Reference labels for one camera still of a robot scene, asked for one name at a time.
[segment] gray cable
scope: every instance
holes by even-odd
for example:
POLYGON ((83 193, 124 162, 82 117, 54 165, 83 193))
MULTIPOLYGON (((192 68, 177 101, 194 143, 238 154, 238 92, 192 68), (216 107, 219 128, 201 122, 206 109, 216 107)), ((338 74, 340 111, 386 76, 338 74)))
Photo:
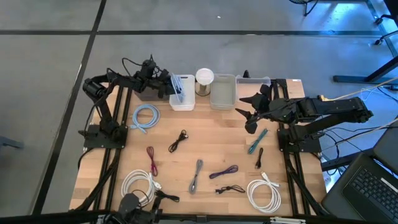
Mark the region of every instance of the gray cable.
POLYGON ((200 172, 201 167, 203 166, 203 160, 198 159, 197 160, 197 170, 195 171, 195 176, 193 177, 193 180, 191 184, 189 185, 189 192, 190 194, 194 194, 197 191, 197 177, 200 172))

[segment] white plastic container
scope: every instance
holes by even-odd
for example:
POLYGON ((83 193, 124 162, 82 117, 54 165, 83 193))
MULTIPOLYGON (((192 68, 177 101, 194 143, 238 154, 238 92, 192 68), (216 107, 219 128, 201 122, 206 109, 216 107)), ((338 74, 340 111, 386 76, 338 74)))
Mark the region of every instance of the white plastic container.
POLYGON ((176 95, 170 95, 170 106, 175 111, 191 111, 195 108, 195 77, 193 75, 178 76, 181 77, 185 97, 180 103, 176 95))

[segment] laptop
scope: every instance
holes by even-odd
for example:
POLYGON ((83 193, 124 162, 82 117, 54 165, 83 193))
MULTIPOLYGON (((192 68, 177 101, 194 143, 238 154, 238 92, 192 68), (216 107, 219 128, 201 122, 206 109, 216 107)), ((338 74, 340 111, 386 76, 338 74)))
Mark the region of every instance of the laptop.
MULTIPOLYGON (((398 126, 398 121, 391 124, 398 126)), ((341 218, 398 224, 398 128, 387 129, 373 148, 374 159, 360 154, 322 200, 341 218)))

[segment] robotic arm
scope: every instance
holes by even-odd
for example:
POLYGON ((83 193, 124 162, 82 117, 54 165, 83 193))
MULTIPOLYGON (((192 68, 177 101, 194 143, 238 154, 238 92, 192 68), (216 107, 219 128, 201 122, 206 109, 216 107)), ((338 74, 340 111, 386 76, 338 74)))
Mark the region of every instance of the robotic arm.
POLYGON ((289 124, 289 128, 278 130, 280 148, 289 152, 320 152, 320 147, 312 144, 312 140, 324 135, 320 131, 344 122, 365 123, 373 116, 358 97, 335 101, 308 97, 271 101, 267 85, 261 86, 260 92, 240 99, 252 105, 253 114, 241 109, 236 111, 246 117, 245 129, 251 134, 256 132, 257 121, 263 118, 289 124), (329 116, 316 120, 323 115, 329 116), (298 122, 310 123, 302 126, 296 125, 298 122))
POLYGON ((145 60, 141 70, 133 76, 120 75, 110 68, 105 75, 87 78, 83 84, 83 91, 94 102, 94 106, 101 117, 99 125, 90 125, 88 130, 79 131, 85 137, 84 146, 87 148, 122 148, 126 142, 127 128, 115 121, 106 103, 106 99, 112 93, 115 86, 126 87, 138 93, 142 93, 147 87, 158 90, 158 97, 173 95, 175 90, 172 86, 169 72, 166 69, 160 70, 160 75, 155 75, 156 63, 150 59, 145 60))

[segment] light blue cable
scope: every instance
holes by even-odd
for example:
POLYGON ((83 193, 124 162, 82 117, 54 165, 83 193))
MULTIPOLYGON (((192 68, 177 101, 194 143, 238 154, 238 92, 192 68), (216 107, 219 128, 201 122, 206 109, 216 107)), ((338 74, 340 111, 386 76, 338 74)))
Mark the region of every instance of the light blue cable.
POLYGON ((133 125, 130 125, 130 128, 131 129, 138 128, 143 133, 147 133, 147 131, 145 131, 145 128, 151 128, 151 127, 155 126, 155 124, 157 124, 159 119, 160 119, 160 111, 154 105, 150 105, 150 104, 140 105, 134 111, 134 114, 132 114, 132 123, 133 123, 133 125), (154 114, 152 119, 151 119, 151 121, 149 121, 146 124, 140 124, 140 123, 138 123, 138 120, 137 120, 138 113, 140 112, 140 110, 143 110, 143 109, 150 109, 152 111, 152 113, 154 114))
POLYGON ((257 140, 254 141, 253 145, 250 146, 249 150, 248 150, 248 154, 253 154, 254 150, 256 150, 257 145, 260 143, 261 139, 263 139, 263 137, 267 134, 268 130, 264 129, 262 131, 262 133, 259 135, 259 137, 257 138, 257 140))

